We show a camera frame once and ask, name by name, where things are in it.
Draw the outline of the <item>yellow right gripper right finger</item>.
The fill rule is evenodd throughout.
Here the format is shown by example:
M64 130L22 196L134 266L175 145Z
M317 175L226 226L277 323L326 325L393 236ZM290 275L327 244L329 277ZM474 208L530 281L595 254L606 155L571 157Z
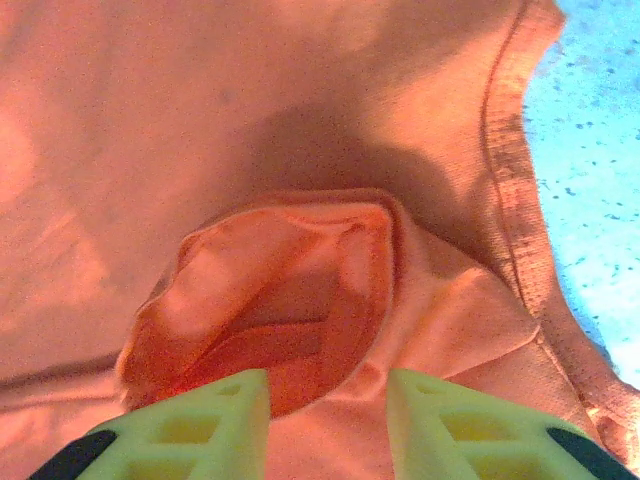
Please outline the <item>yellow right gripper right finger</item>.
M578 427L525 406L407 369L386 389L398 479L632 479Z

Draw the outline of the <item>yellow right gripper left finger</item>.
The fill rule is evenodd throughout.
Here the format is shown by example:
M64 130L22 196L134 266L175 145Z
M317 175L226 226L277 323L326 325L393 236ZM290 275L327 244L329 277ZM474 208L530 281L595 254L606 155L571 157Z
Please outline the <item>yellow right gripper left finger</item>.
M104 422L34 479L262 479L270 423L265 371L249 369Z

